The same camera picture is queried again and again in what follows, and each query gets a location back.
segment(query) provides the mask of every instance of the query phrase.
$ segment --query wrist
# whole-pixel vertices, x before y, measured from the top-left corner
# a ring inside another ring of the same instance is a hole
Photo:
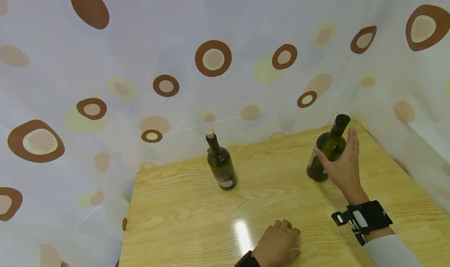
[[[343,194],[349,205],[361,205],[370,201],[362,187],[350,191],[343,191]]]
[[[252,257],[258,261],[258,264],[260,267],[272,267],[271,264],[267,261],[267,259],[264,257],[264,254],[259,252],[258,247],[256,247],[252,251]]]

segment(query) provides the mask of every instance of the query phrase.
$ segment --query left hand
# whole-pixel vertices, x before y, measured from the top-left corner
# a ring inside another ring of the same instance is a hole
[[[261,267],[282,267],[294,261],[299,255],[299,229],[292,228],[287,220],[276,220],[266,229],[252,252]]]

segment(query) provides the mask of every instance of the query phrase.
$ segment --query wooden table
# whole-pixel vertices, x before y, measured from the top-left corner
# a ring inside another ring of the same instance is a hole
[[[384,206],[424,267],[450,266],[448,216],[358,123],[350,125],[369,197]],[[218,187],[205,156],[139,172],[120,267],[232,267],[276,219],[302,231],[293,266],[371,266],[350,227],[338,228],[330,217],[347,205],[340,191],[305,173],[317,137],[329,129],[230,151],[238,178],[231,191]]]

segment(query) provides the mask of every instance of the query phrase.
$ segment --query curtain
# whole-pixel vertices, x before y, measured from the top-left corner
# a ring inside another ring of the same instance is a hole
[[[135,174],[205,155],[207,128],[230,149],[349,114],[449,213],[449,11],[0,0],[0,265],[115,266]]]

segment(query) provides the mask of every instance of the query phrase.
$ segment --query cork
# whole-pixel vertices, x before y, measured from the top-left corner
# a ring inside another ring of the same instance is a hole
[[[214,131],[211,128],[206,130],[206,137],[208,137],[209,139],[214,138]]]

